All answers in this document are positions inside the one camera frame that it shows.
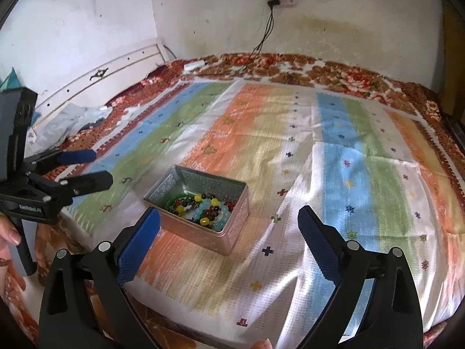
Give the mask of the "person's left hand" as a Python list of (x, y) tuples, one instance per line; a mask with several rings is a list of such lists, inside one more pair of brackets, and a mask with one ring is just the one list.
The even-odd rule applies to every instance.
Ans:
[(21, 243), (20, 233), (13, 227), (10, 220), (3, 214), (0, 215), (0, 266), (5, 267), (10, 263), (11, 255), (9, 245), (17, 246)]

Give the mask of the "person's right hand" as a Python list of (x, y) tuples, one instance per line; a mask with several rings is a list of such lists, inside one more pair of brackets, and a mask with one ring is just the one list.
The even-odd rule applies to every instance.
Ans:
[(273, 349), (273, 345), (270, 340), (266, 338), (253, 343), (251, 349)]

